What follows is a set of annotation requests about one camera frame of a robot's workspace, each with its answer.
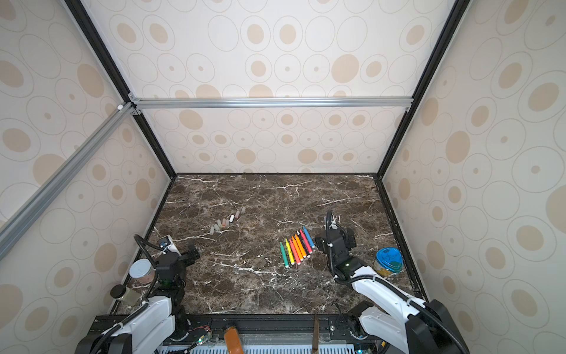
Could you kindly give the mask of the blue marker pen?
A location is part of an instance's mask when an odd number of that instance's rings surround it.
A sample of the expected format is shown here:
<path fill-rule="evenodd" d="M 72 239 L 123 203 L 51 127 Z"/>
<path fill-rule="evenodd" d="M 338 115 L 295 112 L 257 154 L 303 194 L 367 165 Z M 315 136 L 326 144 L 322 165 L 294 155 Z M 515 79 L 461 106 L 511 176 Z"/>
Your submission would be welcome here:
<path fill-rule="evenodd" d="M 310 234 L 309 234 L 309 232 L 308 232 L 308 230 L 307 230 L 306 227 L 303 227 L 303 232 L 304 232 L 304 234 L 305 234 L 305 236 L 306 236 L 306 238 L 307 238 L 307 241 L 308 241 L 308 243 L 309 243 L 311 249 L 315 249 L 315 243 L 313 242 L 313 240 L 312 240 L 312 238 L 311 238 L 311 236 L 310 236 Z"/>

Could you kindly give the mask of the red-pink marker pen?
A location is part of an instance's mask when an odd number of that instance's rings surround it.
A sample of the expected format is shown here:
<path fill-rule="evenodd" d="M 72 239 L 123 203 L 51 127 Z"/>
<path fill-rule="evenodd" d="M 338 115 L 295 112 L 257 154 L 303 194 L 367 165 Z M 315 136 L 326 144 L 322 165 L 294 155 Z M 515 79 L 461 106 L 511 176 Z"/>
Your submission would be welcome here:
<path fill-rule="evenodd" d="M 311 246 L 310 246 L 310 243 L 309 243 L 309 241 L 308 241 L 308 239 L 307 239 L 306 234 L 304 233 L 304 231 L 303 231 L 303 230 L 300 230 L 299 233 L 300 233 L 300 235 L 301 235 L 301 237 L 302 237 L 302 242 L 303 242 L 303 244 L 304 244 L 304 246 L 305 246 L 305 250 L 306 250 L 307 256 L 308 256 L 308 258 L 309 258 L 310 255 L 312 254 L 312 248 L 311 248 Z"/>

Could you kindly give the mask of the orange marker pen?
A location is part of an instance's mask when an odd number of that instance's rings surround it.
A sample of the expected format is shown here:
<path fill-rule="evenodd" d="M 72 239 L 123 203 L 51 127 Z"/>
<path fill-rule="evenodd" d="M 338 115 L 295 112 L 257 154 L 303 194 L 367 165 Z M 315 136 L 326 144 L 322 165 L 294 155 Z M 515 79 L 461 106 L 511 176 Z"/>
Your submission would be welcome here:
<path fill-rule="evenodd" d="M 299 239 L 299 236 L 295 235 L 295 242 L 296 242 L 296 247 L 298 248 L 301 258 L 305 259 L 307 257 L 307 253 L 305 252 L 305 248 L 302 245 L 302 242 Z"/>
<path fill-rule="evenodd" d="M 297 252 L 297 255 L 299 256 L 299 261 L 302 263 L 302 262 L 303 262 L 303 259 L 304 259 L 305 257 L 304 257 L 304 255 L 303 255 L 302 249 L 301 249 L 301 247 L 300 247 L 300 245 L 299 245 L 299 241 L 298 241 L 297 235 L 294 235 L 294 236 L 293 236 L 293 245 L 294 245 L 294 247 L 295 247 L 295 250 L 296 250 L 296 252 Z"/>

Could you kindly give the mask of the pink marker pen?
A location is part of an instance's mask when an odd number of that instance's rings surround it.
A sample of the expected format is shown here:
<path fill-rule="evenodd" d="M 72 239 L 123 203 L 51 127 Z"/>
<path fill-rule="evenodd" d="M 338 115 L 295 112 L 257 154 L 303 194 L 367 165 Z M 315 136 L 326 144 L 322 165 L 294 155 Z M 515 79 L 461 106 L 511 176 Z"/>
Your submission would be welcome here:
<path fill-rule="evenodd" d="M 300 265 L 301 264 L 301 258 L 299 257 L 299 253 L 296 250 L 295 244 L 294 244 L 294 239 L 291 238 L 288 241 L 289 245 L 290 245 L 290 249 L 293 255 L 293 259 L 296 265 Z"/>

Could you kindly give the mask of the yellow marker pen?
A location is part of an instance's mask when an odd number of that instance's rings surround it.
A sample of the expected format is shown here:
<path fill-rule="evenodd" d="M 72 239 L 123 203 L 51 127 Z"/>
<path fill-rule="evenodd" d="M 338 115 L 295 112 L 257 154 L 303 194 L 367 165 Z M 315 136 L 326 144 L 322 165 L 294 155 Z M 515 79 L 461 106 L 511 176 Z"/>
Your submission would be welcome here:
<path fill-rule="evenodd" d="M 292 251 L 292 248 L 290 247 L 290 243 L 289 243 L 288 239 L 285 239 L 285 246 L 287 248 L 287 253 L 288 253 L 288 256 L 289 256 L 290 264 L 295 265 L 296 264 L 295 258 L 294 258 L 293 251 Z"/>

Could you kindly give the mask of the green marker pen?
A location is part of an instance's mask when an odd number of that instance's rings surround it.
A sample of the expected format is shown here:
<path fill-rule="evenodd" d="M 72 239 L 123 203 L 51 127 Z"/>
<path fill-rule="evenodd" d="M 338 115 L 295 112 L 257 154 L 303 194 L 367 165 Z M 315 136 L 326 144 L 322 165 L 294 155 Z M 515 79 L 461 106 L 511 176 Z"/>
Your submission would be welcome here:
<path fill-rule="evenodd" d="M 279 246 L 280 246 L 282 258 L 283 258 L 283 261 L 284 261 L 284 267 L 285 267 L 285 268 L 290 268 L 289 259 L 287 258 L 287 251 L 286 251 L 286 248 L 285 248 L 285 246 L 282 244 L 282 242 L 279 243 Z"/>

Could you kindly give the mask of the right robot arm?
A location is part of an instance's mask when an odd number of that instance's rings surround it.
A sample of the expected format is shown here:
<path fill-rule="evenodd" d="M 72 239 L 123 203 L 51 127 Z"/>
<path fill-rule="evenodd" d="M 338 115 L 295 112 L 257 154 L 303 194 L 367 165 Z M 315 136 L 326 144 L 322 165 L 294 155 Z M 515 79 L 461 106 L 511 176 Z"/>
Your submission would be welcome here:
<path fill-rule="evenodd" d="M 350 254 L 356 246 L 353 230 L 329 218 L 314 242 L 327 255 L 333 280 L 367 298 L 346 314 L 353 337 L 374 336 L 403 353 L 470 352 L 441 302 L 410 295 Z"/>

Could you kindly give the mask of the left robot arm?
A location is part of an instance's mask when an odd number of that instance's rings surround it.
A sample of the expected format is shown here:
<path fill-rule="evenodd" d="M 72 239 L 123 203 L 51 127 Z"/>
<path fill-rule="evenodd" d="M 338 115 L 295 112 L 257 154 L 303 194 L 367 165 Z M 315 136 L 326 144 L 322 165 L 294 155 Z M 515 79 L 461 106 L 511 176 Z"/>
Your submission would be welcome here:
<path fill-rule="evenodd" d="M 172 246 L 155 260 L 136 261 L 130 276 L 150 285 L 140 306 L 126 317 L 99 317 L 76 353 L 156 353 L 168 339 L 179 342 L 190 331 L 190 320 L 182 304 L 187 267 L 195 264 L 200 252 L 189 245 L 186 252 Z"/>

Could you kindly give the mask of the blue-lidded plastic cup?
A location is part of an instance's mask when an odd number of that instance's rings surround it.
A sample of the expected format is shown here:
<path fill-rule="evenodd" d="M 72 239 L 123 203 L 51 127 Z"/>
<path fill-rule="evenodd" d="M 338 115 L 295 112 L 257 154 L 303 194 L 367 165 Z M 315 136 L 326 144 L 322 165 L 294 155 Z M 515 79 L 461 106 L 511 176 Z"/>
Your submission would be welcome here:
<path fill-rule="evenodd" d="M 375 255 L 374 270 L 382 277 L 398 274 L 403 270 L 401 252 L 394 247 L 380 249 Z"/>

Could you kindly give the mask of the brown thin stick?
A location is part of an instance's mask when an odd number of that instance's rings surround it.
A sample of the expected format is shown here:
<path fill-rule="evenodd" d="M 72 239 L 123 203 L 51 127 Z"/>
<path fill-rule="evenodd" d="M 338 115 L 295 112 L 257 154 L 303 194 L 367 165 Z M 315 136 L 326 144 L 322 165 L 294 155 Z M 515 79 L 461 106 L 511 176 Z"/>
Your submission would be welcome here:
<path fill-rule="evenodd" d="M 318 317 L 313 317 L 313 332 L 312 332 L 312 354 L 318 354 L 320 337 L 320 325 Z"/>

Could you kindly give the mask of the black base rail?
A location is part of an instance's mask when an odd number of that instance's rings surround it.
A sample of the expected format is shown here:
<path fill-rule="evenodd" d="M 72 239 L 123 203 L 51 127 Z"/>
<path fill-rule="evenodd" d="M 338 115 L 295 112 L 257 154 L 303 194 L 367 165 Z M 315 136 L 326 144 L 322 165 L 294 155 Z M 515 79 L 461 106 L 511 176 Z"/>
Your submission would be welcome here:
<path fill-rule="evenodd" d="M 156 353 L 227 353 L 223 332 L 235 326 L 245 353 L 312 353 L 315 314 L 191 315 L 190 331 Z M 318 353 L 400 353 L 377 337 L 356 339 L 343 314 L 318 314 Z"/>

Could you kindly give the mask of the horizontal aluminium rail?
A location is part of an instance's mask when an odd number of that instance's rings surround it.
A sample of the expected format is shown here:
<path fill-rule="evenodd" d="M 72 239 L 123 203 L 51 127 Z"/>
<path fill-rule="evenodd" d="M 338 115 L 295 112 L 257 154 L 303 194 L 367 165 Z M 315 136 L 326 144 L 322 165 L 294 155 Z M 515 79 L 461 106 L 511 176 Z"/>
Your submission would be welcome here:
<path fill-rule="evenodd" d="M 147 110 L 246 110 L 246 109 L 348 109 L 411 107 L 412 97 L 233 97 L 233 98 L 139 98 L 129 102 Z"/>

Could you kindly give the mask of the diagonal aluminium rail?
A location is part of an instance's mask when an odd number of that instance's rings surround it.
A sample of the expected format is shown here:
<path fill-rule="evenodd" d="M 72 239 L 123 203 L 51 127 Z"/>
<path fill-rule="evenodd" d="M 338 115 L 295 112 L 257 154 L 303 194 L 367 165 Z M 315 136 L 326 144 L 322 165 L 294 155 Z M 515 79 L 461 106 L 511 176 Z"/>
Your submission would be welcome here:
<path fill-rule="evenodd" d="M 67 159 L 34 195 L 1 228 L 1 258 L 12 248 L 38 220 L 63 189 L 87 165 L 122 121 L 132 115 L 134 105 L 123 103 L 113 114 Z"/>

